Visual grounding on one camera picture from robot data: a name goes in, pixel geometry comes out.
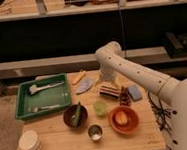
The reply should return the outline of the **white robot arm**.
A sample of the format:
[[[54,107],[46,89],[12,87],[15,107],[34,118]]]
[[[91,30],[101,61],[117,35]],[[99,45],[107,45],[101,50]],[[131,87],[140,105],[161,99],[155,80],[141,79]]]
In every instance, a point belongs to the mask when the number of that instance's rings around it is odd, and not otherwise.
[[[171,150],[187,150],[187,79],[178,80],[154,69],[138,65],[120,56],[121,46],[111,41],[97,49],[99,78],[115,80],[116,72],[134,81],[171,106]]]

